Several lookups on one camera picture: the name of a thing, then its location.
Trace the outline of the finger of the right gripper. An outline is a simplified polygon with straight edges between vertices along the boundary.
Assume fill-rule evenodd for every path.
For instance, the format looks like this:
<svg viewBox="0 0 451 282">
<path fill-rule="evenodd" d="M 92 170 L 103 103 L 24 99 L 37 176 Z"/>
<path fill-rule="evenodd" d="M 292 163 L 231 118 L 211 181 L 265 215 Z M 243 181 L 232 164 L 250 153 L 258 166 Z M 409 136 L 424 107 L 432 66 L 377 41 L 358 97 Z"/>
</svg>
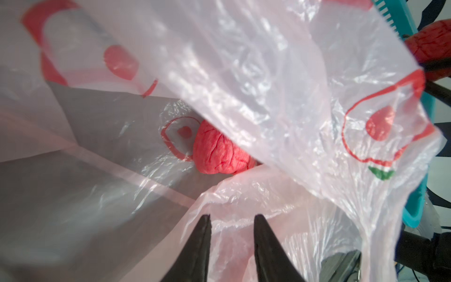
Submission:
<svg viewBox="0 0 451 282">
<path fill-rule="evenodd" d="M 419 64 L 425 72 L 436 72 L 451 68 L 451 58 L 438 59 Z"/>
<path fill-rule="evenodd" d="M 451 90 L 432 81 L 426 81 L 425 92 L 451 107 Z"/>
</svg>

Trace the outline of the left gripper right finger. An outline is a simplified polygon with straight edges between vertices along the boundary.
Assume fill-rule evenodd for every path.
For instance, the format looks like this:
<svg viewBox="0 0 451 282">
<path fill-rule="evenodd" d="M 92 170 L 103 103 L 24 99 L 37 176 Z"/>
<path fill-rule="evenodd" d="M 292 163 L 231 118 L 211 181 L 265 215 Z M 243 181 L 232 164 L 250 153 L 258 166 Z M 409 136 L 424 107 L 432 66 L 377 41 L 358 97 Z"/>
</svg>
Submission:
<svg viewBox="0 0 451 282">
<path fill-rule="evenodd" d="M 259 282 L 305 282 L 263 215 L 254 218 L 254 256 Z"/>
</svg>

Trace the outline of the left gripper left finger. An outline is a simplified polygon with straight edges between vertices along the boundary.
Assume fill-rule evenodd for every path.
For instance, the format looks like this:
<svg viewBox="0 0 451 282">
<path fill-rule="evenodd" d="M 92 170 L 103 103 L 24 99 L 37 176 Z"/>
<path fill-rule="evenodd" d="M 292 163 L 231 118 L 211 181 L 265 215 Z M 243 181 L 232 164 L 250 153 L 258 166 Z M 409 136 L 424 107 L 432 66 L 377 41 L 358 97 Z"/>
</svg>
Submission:
<svg viewBox="0 0 451 282">
<path fill-rule="evenodd" d="M 200 217 L 178 258 L 161 282 L 206 282 L 211 244 L 210 215 Z"/>
</svg>

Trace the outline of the red cracked apple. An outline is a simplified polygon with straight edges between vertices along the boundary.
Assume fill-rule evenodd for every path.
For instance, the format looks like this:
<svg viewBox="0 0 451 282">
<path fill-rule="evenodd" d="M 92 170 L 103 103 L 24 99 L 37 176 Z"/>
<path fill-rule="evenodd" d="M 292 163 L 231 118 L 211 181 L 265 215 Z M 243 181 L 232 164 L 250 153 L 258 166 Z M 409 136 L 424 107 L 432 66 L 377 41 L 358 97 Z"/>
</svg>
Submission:
<svg viewBox="0 0 451 282">
<path fill-rule="evenodd" d="M 404 43 L 420 64 L 450 59 L 451 20 L 440 20 L 416 34 L 405 35 Z"/>
</svg>

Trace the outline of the small pink-red fruit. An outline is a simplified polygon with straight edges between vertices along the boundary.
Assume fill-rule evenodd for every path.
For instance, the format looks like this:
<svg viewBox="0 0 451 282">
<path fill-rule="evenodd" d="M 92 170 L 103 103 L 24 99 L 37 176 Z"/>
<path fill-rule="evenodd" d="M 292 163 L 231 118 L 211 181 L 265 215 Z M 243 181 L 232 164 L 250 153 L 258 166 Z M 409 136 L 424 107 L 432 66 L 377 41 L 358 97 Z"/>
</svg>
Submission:
<svg viewBox="0 0 451 282">
<path fill-rule="evenodd" d="M 199 172 L 207 175 L 236 175 L 257 165 L 253 157 L 206 120 L 197 131 L 193 160 Z"/>
</svg>

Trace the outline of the small pink plastic bag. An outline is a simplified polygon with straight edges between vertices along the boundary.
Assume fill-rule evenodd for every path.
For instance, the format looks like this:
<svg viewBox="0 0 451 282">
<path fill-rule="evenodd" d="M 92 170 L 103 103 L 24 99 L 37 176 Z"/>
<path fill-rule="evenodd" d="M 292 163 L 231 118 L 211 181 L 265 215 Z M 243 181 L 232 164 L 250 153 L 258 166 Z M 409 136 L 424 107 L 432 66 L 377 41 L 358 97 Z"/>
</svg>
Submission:
<svg viewBox="0 0 451 282">
<path fill-rule="evenodd" d="M 157 282 L 211 216 L 210 282 L 254 282 L 254 216 L 309 282 L 393 282 L 443 136 L 371 1 L 2 1 L 1 280 Z M 253 157 L 193 160 L 208 121 Z"/>
</svg>

